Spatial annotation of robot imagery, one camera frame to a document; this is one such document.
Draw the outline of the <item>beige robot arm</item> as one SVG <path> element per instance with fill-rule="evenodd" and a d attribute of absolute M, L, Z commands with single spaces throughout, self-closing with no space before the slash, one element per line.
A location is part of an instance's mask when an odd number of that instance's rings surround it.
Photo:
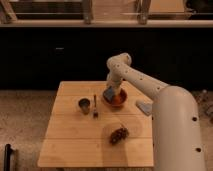
<path fill-rule="evenodd" d="M 107 86 L 116 94 L 123 80 L 152 100 L 154 171 L 206 171 L 198 105 L 186 89 L 131 67 L 128 53 L 107 60 Z"/>

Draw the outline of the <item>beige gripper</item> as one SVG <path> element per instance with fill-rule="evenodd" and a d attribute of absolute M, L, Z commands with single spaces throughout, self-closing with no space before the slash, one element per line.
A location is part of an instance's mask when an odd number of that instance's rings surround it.
<path fill-rule="evenodd" d="M 116 77 L 114 75 L 107 75 L 107 87 L 111 87 L 115 94 L 121 92 L 121 84 L 123 79 L 121 77 Z"/>

